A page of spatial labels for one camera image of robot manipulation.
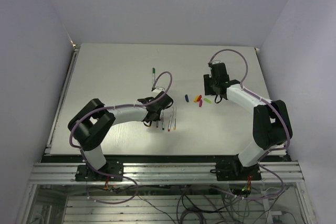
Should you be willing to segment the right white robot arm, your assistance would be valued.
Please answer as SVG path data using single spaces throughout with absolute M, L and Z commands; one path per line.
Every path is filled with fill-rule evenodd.
M 215 103 L 228 100 L 236 103 L 253 116 L 252 141 L 237 154 L 237 164 L 231 167 L 236 179 L 244 179 L 250 167 L 256 165 L 276 146 L 289 144 L 292 127 L 286 104 L 282 100 L 265 99 L 247 88 L 240 81 L 230 79 L 223 62 L 209 63 L 211 73 L 205 74 L 205 95 L 214 95 Z

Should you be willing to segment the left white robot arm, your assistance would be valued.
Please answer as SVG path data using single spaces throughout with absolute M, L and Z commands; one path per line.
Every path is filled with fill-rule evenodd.
M 107 107 L 99 99 L 89 101 L 68 123 L 70 145 L 76 139 L 84 160 L 88 162 L 88 174 L 94 180 L 107 175 L 108 162 L 101 143 L 110 129 L 127 122 L 152 123 L 160 120 L 161 112 L 173 105 L 173 99 L 164 91 L 155 97 L 138 99 L 134 104 Z

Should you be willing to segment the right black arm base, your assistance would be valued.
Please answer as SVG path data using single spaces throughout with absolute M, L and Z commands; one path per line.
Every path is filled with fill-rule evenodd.
M 210 173 L 216 175 L 217 181 L 261 180 L 258 165 L 243 167 L 238 161 L 216 163 Z

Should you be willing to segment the green end white pen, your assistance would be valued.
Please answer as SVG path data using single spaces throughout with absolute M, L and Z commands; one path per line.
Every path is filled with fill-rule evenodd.
M 152 73 L 152 88 L 154 88 L 154 86 L 155 86 L 155 80 L 156 80 L 155 77 L 156 77 L 155 74 Z

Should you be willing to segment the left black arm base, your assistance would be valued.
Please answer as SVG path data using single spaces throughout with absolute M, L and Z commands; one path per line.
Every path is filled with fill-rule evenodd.
M 121 182 L 123 165 L 120 163 L 106 163 L 99 173 L 92 170 L 88 165 L 79 165 L 75 174 L 76 182 Z

